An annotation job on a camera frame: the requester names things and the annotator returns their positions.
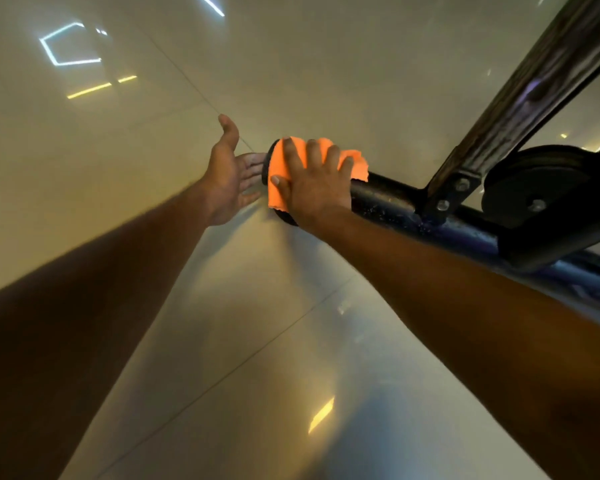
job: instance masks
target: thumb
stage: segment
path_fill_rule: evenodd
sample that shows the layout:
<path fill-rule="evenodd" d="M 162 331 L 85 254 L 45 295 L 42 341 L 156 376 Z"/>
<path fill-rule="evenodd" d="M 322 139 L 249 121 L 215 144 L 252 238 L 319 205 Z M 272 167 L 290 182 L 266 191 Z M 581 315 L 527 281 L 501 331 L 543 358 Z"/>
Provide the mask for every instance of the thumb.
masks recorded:
<path fill-rule="evenodd" d="M 289 201 L 289 197 L 291 197 L 291 182 L 289 182 L 286 178 L 280 177 L 279 175 L 274 175 L 271 177 L 271 183 L 276 186 L 280 195 L 282 195 L 282 200 L 287 203 Z"/>
<path fill-rule="evenodd" d="M 235 151 L 235 147 L 238 146 L 238 140 L 240 139 L 238 127 L 231 118 L 225 114 L 218 116 L 218 121 L 224 131 L 223 135 L 220 137 L 219 143 L 226 143 L 233 151 Z"/>

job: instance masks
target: glossy floor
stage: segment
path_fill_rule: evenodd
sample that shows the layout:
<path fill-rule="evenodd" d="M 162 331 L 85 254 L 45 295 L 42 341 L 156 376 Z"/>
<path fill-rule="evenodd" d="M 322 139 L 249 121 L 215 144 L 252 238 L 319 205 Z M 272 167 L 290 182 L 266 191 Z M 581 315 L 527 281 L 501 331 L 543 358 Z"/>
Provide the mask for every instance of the glossy floor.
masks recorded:
<path fill-rule="evenodd" d="M 425 185 L 565 0 L 210 1 L 0 0 L 0 287 L 199 177 L 219 112 L 240 152 L 327 136 Z M 533 143 L 594 119 L 600 81 Z M 63 478 L 196 475 L 543 477 L 263 201 L 205 234 Z"/>

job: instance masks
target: hand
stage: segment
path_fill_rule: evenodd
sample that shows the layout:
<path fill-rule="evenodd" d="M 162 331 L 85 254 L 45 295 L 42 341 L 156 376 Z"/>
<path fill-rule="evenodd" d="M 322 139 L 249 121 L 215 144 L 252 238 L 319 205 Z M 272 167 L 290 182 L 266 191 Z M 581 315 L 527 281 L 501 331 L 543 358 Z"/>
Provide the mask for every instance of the hand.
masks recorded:
<path fill-rule="evenodd" d="M 273 175 L 271 182 L 300 227 L 316 233 L 320 220 L 328 218 L 332 211 L 351 210 L 353 158 L 347 157 L 338 170 L 340 149 L 333 145 L 323 164 L 320 145 L 314 139 L 306 144 L 306 169 L 291 138 L 283 141 L 283 152 L 291 181 Z"/>
<path fill-rule="evenodd" d="M 218 121 L 224 134 L 211 149 L 209 167 L 199 181 L 207 197 L 212 226 L 226 224 L 238 210 L 260 197 L 260 192 L 247 195 L 242 192 L 260 181 L 266 156 L 266 153 L 245 153 L 236 157 L 233 152 L 240 139 L 238 128 L 224 114 Z"/>

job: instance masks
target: forearm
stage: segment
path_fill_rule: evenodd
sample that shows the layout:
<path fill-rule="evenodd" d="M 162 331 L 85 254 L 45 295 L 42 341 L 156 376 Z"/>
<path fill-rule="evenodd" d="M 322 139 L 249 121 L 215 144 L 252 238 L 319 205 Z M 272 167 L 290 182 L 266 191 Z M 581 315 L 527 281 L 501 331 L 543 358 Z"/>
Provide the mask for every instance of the forearm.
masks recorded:
<path fill-rule="evenodd" d="M 600 327 L 469 260 L 364 221 L 321 220 L 401 320 L 555 478 L 600 477 Z"/>
<path fill-rule="evenodd" d="M 0 291 L 0 477 L 60 475 L 210 217 L 196 184 Z"/>

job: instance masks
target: orange cloth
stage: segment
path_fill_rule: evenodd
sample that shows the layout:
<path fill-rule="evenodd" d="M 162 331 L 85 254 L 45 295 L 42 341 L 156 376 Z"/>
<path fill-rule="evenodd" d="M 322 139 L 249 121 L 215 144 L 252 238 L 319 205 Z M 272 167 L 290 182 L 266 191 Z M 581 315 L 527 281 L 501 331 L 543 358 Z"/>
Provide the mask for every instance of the orange cloth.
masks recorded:
<path fill-rule="evenodd" d="M 306 168 L 306 143 L 302 138 L 296 138 L 294 136 L 291 137 L 294 144 L 296 145 L 296 150 L 298 152 L 298 156 L 304 167 Z M 318 140 L 318 144 L 320 144 L 320 152 L 322 154 L 322 161 L 327 158 L 327 150 L 330 146 L 333 145 L 330 139 L 320 138 Z M 342 165 L 342 162 L 346 157 L 353 158 L 353 170 L 351 171 L 351 177 L 356 180 L 362 180 L 364 182 L 369 179 L 369 165 L 367 161 L 362 157 L 362 153 L 357 150 L 342 150 L 340 152 L 340 162 L 338 163 L 338 168 Z M 271 183 L 271 177 L 274 175 L 279 175 L 280 177 L 285 177 L 288 180 L 291 180 L 289 176 L 289 170 L 287 169 L 287 165 L 285 163 L 285 156 L 282 150 L 282 138 L 277 142 L 273 152 L 271 154 L 271 161 L 269 162 L 269 206 L 273 209 L 279 209 L 287 211 L 287 206 L 285 202 L 282 200 L 282 196 L 278 191 L 278 188 Z"/>

